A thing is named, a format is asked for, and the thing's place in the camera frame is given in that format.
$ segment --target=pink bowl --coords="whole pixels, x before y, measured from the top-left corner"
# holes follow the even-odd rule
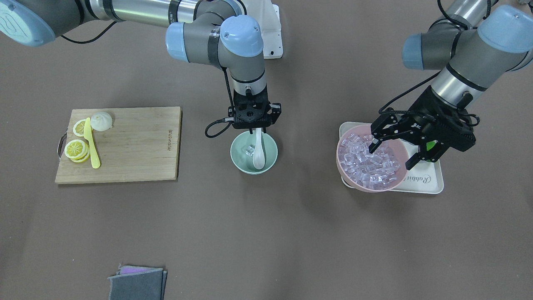
[[[394,181],[393,184],[389,188],[386,188],[384,190],[371,190],[369,188],[365,188],[365,187],[362,187],[362,186],[358,185],[352,179],[350,179],[350,177],[348,177],[348,174],[346,174],[346,171],[344,171],[342,169],[341,162],[338,159],[338,148],[341,146],[341,142],[345,138],[347,138],[351,133],[355,133],[355,134],[357,134],[359,136],[367,136],[367,135],[371,134],[370,124],[358,125],[358,126],[352,128],[352,129],[349,129],[347,132],[345,132],[341,136],[340,140],[337,143],[337,151],[335,152],[335,161],[337,162],[337,169],[338,169],[339,173],[341,173],[341,176],[344,179],[344,181],[348,185],[350,185],[351,187],[354,187],[354,188],[356,188],[356,189],[358,189],[360,191],[368,192],[368,193],[378,193],[378,192],[390,191],[393,188],[395,188],[398,185],[400,185],[400,183],[402,183],[403,179],[407,175],[407,169],[405,168],[405,162],[409,159],[409,154],[407,154],[407,150],[405,149],[405,146],[403,145],[403,143],[399,139],[389,140],[389,148],[394,151],[394,156],[396,156],[396,159],[400,162],[400,165],[401,165],[400,169],[398,169],[398,171],[396,171],[396,177],[398,179],[396,181]]]

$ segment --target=yellow knife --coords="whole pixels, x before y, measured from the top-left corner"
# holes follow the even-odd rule
[[[93,140],[93,129],[91,128],[91,118],[85,120],[85,125],[83,126],[83,137],[89,142],[89,151],[91,152],[91,165],[93,169],[98,169],[100,167],[100,158],[96,152],[96,146],[94,146]]]

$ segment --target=wooden cutting board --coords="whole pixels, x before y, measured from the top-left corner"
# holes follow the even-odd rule
[[[63,153],[59,161],[57,184],[113,183],[128,181],[175,180],[180,153],[181,108],[142,107],[74,109],[70,116],[65,144],[77,137],[74,124],[106,112],[113,127],[93,130],[102,166],[91,167],[89,160],[72,162]]]

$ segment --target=lemon slice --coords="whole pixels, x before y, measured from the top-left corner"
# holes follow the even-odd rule
[[[74,124],[74,127],[72,128],[72,131],[77,137],[83,138],[83,127],[85,126],[85,119],[79,120]]]
[[[80,139],[75,139],[66,144],[64,153],[68,158],[78,160],[87,154],[88,148],[89,146],[86,142]]]
[[[79,160],[73,160],[73,159],[70,159],[70,160],[72,160],[73,162],[79,163],[79,162],[86,161],[90,156],[91,156],[91,152],[87,151],[87,154],[85,154],[85,156],[83,158],[81,158]]]

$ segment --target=light blue joint cap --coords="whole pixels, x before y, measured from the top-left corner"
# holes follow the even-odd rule
[[[189,62],[185,51],[185,38],[183,37],[182,22],[174,22],[167,28],[165,43],[167,52],[173,59]]]
[[[235,11],[235,15],[243,14],[243,11],[240,10],[240,6],[239,6],[239,4],[237,2],[235,2],[233,0],[220,0],[220,1],[227,2],[229,5],[231,5],[233,10]]]
[[[263,53],[263,38],[257,21],[247,15],[229,17],[220,25],[220,40],[231,53],[254,57]]]
[[[533,49],[533,18],[510,5],[502,5],[481,23],[478,34],[498,50],[528,52]]]
[[[31,47],[55,40],[54,31],[41,17],[14,0],[0,0],[0,31]]]
[[[401,52],[403,65],[408,69],[423,70],[422,62],[422,34],[413,34],[405,40]]]

